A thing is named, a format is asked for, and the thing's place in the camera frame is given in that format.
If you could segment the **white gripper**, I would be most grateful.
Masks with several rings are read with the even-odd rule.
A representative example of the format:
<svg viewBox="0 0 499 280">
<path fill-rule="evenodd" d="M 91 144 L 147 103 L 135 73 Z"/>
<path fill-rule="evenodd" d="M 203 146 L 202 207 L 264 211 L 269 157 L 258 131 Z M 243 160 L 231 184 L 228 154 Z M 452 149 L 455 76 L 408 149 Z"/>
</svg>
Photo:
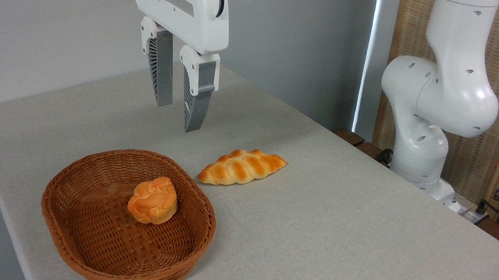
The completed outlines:
<svg viewBox="0 0 499 280">
<path fill-rule="evenodd" d="M 220 0 L 136 0 L 142 50 L 147 55 L 157 106 L 173 102 L 173 34 L 186 45 L 180 52 L 184 79 L 185 132 L 199 129 L 212 93 L 219 89 L 220 56 L 229 41 L 228 2 Z"/>
</svg>

